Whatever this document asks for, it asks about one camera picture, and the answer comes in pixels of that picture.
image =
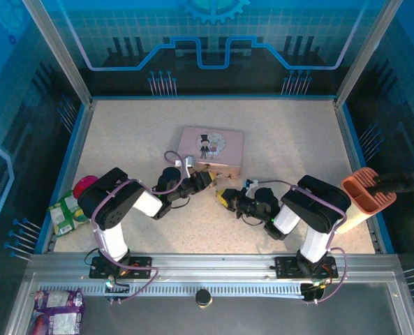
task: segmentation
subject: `white tabletop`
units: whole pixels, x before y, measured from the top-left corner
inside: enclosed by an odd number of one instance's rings
[[[75,182],[119,167],[130,178],[154,186],[168,166],[163,153],[177,149],[185,126],[244,132],[242,179],[296,183],[310,174],[339,185],[351,173],[331,101],[101,100]],[[216,190],[228,187],[241,188],[242,180],[219,179]],[[287,191],[278,184],[270,187],[278,198]],[[148,253],[296,252],[307,227],[301,222],[284,241],[274,241],[262,225],[247,226],[223,208],[214,188],[194,195],[188,206],[170,211],[159,221],[133,209],[122,226],[129,248]],[[366,223],[336,236],[333,245],[349,253],[374,252]],[[86,225],[58,238],[55,251],[94,247]]]

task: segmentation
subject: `glass panel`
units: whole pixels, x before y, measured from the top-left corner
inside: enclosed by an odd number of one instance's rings
[[[13,221],[41,227],[79,109],[22,2],[0,2],[0,334],[38,236]]]
[[[414,171],[414,1],[404,1],[355,89],[348,108],[367,165]],[[414,192],[383,211],[394,250],[414,268]]]
[[[95,96],[334,95],[383,3],[44,1]]]

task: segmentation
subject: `orange pen holder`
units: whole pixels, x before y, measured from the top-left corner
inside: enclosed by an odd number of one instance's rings
[[[367,191],[370,186],[375,186],[373,180],[378,174],[369,167],[363,167],[352,175],[346,177],[340,187],[351,199],[351,206],[346,211],[348,219],[337,229],[337,233],[344,234],[356,225],[367,220],[390,206],[396,200],[396,193],[377,193],[372,196]]]

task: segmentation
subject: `pink box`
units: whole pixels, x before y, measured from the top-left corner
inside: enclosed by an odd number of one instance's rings
[[[207,168],[217,177],[238,179],[243,150],[243,133],[186,127],[177,153],[194,157],[195,171]]]

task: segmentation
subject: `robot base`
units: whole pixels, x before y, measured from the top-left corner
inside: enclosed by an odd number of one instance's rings
[[[120,263],[126,264],[126,260],[121,260]],[[132,267],[150,267],[152,265],[152,258],[130,256],[128,260],[128,265]],[[118,266],[113,265],[109,260],[105,259],[103,256],[92,258],[89,278],[107,279],[111,275],[115,278],[120,279],[149,279],[151,278],[151,270],[129,271],[125,269],[120,269]]]
[[[326,279],[330,275],[326,269],[323,268],[323,265],[327,267],[330,271],[332,278],[338,278],[339,273],[337,271],[337,265],[335,258],[331,256],[324,257],[320,266],[317,267],[317,270],[311,274],[305,274],[301,266],[298,265],[298,258],[295,256],[288,257],[275,257],[275,266],[274,270],[276,271],[277,279],[292,279],[292,278],[316,278],[316,279]]]

